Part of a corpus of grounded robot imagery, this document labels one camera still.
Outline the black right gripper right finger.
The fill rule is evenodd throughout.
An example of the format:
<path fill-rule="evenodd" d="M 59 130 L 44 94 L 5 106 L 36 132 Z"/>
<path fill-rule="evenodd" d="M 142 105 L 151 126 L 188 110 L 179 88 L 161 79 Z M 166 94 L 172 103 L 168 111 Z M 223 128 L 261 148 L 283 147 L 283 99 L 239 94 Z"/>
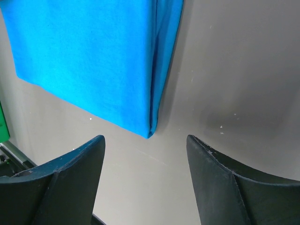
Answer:
<path fill-rule="evenodd" d="M 203 225 L 298 225 L 300 183 L 247 166 L 194 135 L 188 164 Z"/>

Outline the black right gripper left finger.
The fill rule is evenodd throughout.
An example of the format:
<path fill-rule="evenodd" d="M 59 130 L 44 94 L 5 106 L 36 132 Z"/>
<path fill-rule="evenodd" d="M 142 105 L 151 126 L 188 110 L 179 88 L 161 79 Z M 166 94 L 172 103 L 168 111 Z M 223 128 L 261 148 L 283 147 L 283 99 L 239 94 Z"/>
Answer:
<path fill-rule="evenodd" d="M 0 222 L 3 225 L 101 225 L 93 214 L 105 156 L 105 138 L 42 165 L 20 170 L 0 165 Z"/>

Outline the blue t shirt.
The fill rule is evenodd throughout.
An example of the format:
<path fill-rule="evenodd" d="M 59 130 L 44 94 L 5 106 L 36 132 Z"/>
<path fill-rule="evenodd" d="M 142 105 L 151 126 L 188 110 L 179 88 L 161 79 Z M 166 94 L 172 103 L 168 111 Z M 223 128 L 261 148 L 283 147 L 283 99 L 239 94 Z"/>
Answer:
<path fill-rule="evenodd" d="M 3 0 L 15 71 L 144 138 L 158 111 L 181 0 Z"/>

